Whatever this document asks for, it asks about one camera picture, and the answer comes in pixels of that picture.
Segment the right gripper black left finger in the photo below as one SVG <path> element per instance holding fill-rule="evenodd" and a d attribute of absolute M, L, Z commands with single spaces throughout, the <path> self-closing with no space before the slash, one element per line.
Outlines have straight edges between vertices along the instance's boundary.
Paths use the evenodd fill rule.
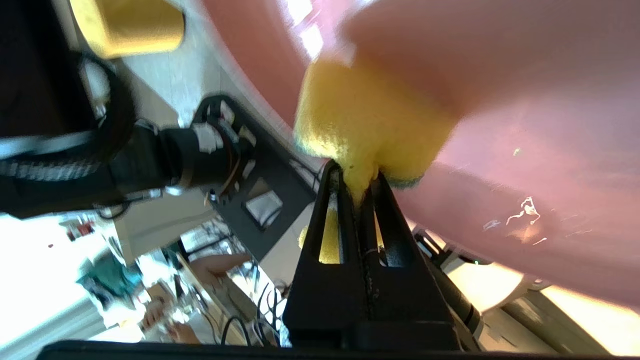
<path fill-rule="evenodd" d="M 337 182 L 335 192 L 332 180 Z M 320 262 L 320 254 L 333 193 L 337 197 L 340 263 L 326 264 Z M 354 205 L 342 168 L 329 161 L 322 173 L 282 322 L 292 347 L 343 348 L 349 342 L 349 332 L 366 317 L 366 287 Z"/>

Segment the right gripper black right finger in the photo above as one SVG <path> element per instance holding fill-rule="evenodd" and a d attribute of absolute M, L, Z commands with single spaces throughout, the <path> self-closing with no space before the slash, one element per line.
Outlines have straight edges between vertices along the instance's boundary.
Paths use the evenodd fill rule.
<path fill-rule="evenodd" d="M 450 309 L 383 175 L 366 190 L 357 225 L 366 313 L 356 348 L 459 351 Z"/>

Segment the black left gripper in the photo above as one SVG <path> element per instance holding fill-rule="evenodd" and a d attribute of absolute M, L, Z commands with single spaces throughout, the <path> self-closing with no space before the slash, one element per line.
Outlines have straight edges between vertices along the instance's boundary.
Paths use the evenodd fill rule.
<path fill-rule="evenodd" d="M 71 50 L 49 0 L 0 9 L 0 209 L 18 219 L 126 204 L 169 168 L 128 83 Z"/>

